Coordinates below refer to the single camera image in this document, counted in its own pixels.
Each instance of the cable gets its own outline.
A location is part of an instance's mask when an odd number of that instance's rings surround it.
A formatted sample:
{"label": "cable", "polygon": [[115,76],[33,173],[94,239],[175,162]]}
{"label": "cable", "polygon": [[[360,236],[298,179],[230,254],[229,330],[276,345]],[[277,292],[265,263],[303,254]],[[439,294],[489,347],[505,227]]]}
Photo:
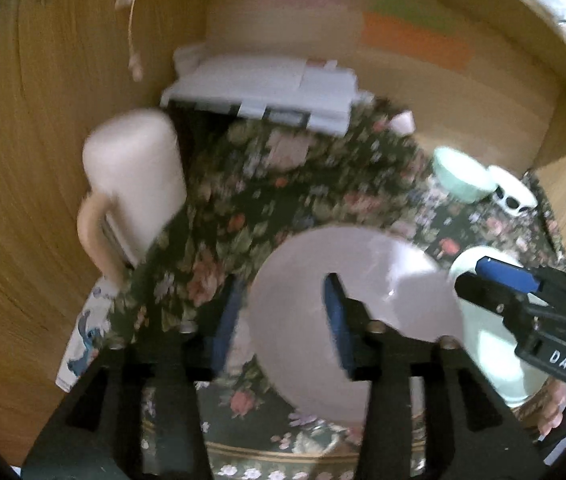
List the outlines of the cable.
{"label": "cable", "polygon": [[134,40],[132,37],[132,24],[134,22],[134,7],[136,0],[132,0],[129,8],[129,19],[127,20],[127,47],[129,50],[128,68],[132,73],[132,79],[137,83],[143,80],[143,65],[141,64],[141,56],[134,50]]}

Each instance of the white plate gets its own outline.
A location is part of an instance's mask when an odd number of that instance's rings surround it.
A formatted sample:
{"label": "white plate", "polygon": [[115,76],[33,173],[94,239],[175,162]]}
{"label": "white plate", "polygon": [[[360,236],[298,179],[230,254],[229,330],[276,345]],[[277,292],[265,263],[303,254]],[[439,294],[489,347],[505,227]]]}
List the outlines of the white plate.
{"label": "white plate", "polygon": [[[490,247],[472,247],[459,254],[450,267],[452,283],[464,272],[474,272],[477,261],[484,256],[522,267],[518,260],[506,253]],[[543,303],[535,296],[529,295],[529,298],[535,303]],[[521,406],[540,390],[548,375],[516,357],[517,342],[503,326],[503,318],[469,301],[459,300],[459,304],[466,351],[505,403],[511,408]]]}
{"label": "white plate", "polygon": [[[250,335],[263,371],[302,413],[361,424],[369,384],[349,381],[339,365],[323,305],[329,272],[339,274],[349,297],[365,303],[373,318],[404,335],[462,340],[462,318],[454,289],[437,264],[412,244],[378,230],[307,231],[269,256],[248,303]],[[423,411],[422,395],[413,396],[412,403],[413,413]]]}

